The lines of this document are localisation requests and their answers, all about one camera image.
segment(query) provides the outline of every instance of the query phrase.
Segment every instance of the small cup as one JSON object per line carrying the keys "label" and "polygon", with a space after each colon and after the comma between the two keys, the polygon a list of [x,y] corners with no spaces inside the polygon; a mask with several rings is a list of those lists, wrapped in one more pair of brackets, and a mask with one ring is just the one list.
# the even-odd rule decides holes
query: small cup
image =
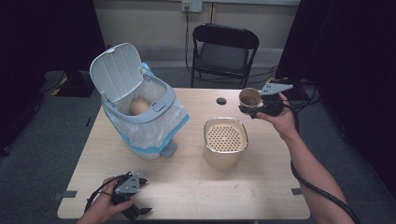
{"label": "small cup", "polygon": [[247,106],[250,108],[255,108],[259,106],[262,102],[260,93],[253,88],[246,88],[239,92],[239,104],[242,106]]}

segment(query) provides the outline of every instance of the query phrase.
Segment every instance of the forearm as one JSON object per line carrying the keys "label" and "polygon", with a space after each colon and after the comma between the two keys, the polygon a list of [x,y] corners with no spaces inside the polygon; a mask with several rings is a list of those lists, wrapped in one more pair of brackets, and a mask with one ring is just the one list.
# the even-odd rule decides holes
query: forearm
{"label": "forearm", "polygon": [[[347,203],[332,175],[314,157],[299,134],[293,133],[282,138],[288,145],[291,161],[300,177]],[[301,187],[306,203],[318,223],[353,223],[338,205],[304,185]]]}

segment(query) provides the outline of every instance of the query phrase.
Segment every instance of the chair backrest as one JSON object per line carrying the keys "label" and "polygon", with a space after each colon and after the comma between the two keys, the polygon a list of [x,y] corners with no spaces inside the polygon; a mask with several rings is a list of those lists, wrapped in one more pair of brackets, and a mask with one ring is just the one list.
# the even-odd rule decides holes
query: chair backrest
{"label": "chair backrest", "polygon": [[240,48],[257,49],[259,38],[251,31],[242,28],[205,23],[197,26],[192,32],[194,45],[196,41]]}

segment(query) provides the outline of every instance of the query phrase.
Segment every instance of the wall outlet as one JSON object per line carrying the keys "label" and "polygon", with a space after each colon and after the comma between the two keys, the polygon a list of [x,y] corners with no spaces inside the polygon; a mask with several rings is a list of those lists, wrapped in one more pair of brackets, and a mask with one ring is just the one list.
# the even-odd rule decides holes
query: wall outlet
{"label": "wall outlet", "polygon": [[202,2],[201,1],[182,1],[181,2],[181,11],[186,11],[186,8],[189,12],[202,12]]}

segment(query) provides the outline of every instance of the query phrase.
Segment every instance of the human hand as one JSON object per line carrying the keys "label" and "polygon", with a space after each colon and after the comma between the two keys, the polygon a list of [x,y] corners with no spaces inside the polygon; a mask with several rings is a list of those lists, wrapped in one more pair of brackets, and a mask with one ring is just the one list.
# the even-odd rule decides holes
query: human hand
{"label": "human hand", "polygon": [[[290,105],[288,98],[282,93],[279,94],[284,105]],[[277,117],[273,117],[262,112],[257,113],[257,118],[264,119],[274,125],[274,128],[279,132],[280,137],[283,140],[291,137],[293,134],[297,133],[294,123],[294,116],[291,110],[287,107],[283,107],[283,111]]]}
{"label": "human hand", "polygon": [[[106,183],[111,178],[113,177],[107,178],[103,183]],[[106,223],[114,215],[126,210],[134,204],[132,200],[119,203],[117,205],[114,205],[113,202],[111,202],[111,195],[113,194],[116,181],[117,180],[114,180],[102,188],[102,191],[92,203],[91,207],[79,219],[78,224]]]}

